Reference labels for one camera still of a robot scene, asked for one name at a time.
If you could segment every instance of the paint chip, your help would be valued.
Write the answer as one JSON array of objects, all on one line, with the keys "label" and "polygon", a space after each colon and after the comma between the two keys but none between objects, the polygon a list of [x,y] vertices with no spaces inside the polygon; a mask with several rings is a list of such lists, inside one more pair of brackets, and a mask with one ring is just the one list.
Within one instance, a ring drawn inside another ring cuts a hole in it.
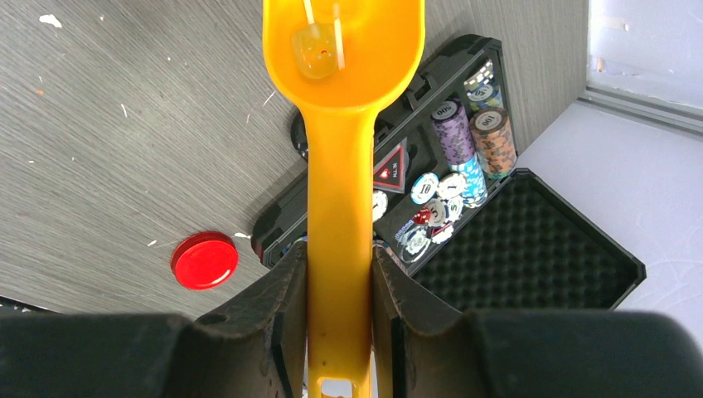
[{"label": "paint chip", "polygon": [[41,17],[39,17],[39,22],[48,23],[49,25],[53,25],[54,27],[63,27],[61,25],[61,22],[59,22],[59,20],[54,17],[54,14],[42,15]]},{"label": "paint chip", "polygon": [[261,106],[262,106],[262,107],[266,106],[266,104],[268,104],[269,101],[271,101],[271,99],[274,97],[275,94],[276,94],[276,91],[274,91],[273,93],[271,93],[271,95],[269,95],[269,98],[267,98],[266,101],[264,101],[264,104],[261,105]]}]

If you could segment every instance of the black poker chip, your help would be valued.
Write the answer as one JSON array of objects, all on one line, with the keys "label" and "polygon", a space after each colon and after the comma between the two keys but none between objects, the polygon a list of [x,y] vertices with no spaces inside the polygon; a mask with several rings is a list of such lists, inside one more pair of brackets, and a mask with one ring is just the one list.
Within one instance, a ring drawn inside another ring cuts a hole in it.
[{"label": "black poker chip", "polygon": [[293,144],[300,157],[308,161],[308,136],[305,134],[303,114],[298,112],[290,125],[290,142]]}]

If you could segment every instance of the stack of purple chips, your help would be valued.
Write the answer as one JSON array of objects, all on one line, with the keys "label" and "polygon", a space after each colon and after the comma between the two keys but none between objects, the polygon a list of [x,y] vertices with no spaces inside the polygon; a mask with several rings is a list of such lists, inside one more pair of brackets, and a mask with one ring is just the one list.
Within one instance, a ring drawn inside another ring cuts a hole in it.
[{"label": "stack of purple chips", "polygon": [[464,204],[481,206],[487,197],[486,180],[476,159],[466,109],[459,99],[448,99],[431,118],[449,168],[466,177],[467,188],[461,194]]}]

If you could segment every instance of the white stick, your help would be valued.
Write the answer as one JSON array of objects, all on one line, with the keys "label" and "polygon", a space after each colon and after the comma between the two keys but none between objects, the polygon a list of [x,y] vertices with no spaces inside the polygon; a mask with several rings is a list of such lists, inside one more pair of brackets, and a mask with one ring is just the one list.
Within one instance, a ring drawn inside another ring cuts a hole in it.
[{"label": "white stick", "polygon": [[305,5],[305,15],[308,16],[308,24],[312,25],[315,23],[312,0],[303,0],[303,4]]},{"label": "white stick", "polygon": [[334,3],[334,41],[337,46],[337,65],[344,69],[344,46],[342,45],[342,21],[339,20],[339,3]]}]

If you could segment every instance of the wooden floor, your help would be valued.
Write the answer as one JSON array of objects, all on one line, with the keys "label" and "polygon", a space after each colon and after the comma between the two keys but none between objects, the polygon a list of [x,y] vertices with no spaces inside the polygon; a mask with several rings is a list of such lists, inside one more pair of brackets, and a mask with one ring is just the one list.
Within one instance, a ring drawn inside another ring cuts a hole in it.
[{"label": "wooden floor", "polygon": [[[305,167],[264,68],[260,0],[0,9],[0,296],[196,316],[264,274],[240,238],[217,289],[185,290],[169,269],[192,233],[249,233]],[[523,149],[584,88],[587,20],[587,0],[428,1],[425,57],[464,33],[503,40]]]}]

